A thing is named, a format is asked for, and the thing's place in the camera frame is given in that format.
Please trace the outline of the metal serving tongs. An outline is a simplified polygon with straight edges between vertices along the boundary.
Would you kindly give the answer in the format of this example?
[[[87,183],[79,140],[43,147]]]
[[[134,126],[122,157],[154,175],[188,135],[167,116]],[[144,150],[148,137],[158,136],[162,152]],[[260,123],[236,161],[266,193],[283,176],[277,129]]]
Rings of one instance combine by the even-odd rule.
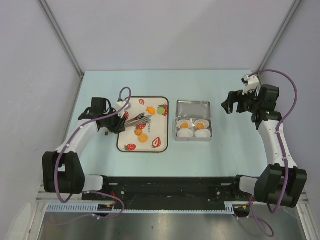
[[[145,114],[144,114],[144,113],[140,113],[140,114],[139,114],[138,116],[136,116],[135,118],[133,118],[133,119],[131,119],[131,120],[127,120],[127,121],[125,122],[124,126],[126,127],[126,126],[130,125],[131,123],[137,123],[137,122],[143,120],[144,117],[145,117]]]

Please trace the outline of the orange flower cookie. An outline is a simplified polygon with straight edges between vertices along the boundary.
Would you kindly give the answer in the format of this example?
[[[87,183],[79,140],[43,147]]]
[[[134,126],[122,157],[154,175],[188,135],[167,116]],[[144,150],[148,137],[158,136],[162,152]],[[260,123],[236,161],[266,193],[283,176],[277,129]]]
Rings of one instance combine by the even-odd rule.
[[[205,129],[206,127],[205,127],[205,125],[202,123],[202,122],[199,122],[198,124],[197,124],[197,129],[198,130],[203,130],[203,129]]]

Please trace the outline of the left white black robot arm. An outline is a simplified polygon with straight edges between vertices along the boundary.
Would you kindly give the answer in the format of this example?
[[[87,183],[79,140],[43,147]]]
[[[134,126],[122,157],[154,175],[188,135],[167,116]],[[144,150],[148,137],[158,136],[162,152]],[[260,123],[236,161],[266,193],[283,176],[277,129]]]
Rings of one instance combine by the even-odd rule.
[[[129,100],[119,99],[115,107],[106,98],[93,97],[91,106],[79,116],[75,131],[55,151],[42,157],[43,185],[47,193],[76,195],[91,192],[100,200],[110,196],[111,188],[102,175],[85,174],[80,158],[100,129],[119,134],[125,130]]]

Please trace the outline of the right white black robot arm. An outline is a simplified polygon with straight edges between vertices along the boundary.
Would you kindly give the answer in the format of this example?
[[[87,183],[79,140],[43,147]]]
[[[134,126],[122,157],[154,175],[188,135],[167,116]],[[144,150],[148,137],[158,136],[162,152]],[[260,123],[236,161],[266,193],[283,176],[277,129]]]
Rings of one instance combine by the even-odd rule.
[[[293,160],[284,136],[282,115],[275,110],[280,89],[261,85],[248,92],[230,91],[221,104],[227,114],[249,112],[259,132],[266,153],[267,167],[260,177],[237,175],[237,184],[230,188],[231,196],[242,201],[248,194],[268,205],[280,204],[294,208],[308,179],[307,172],[299,169]]]

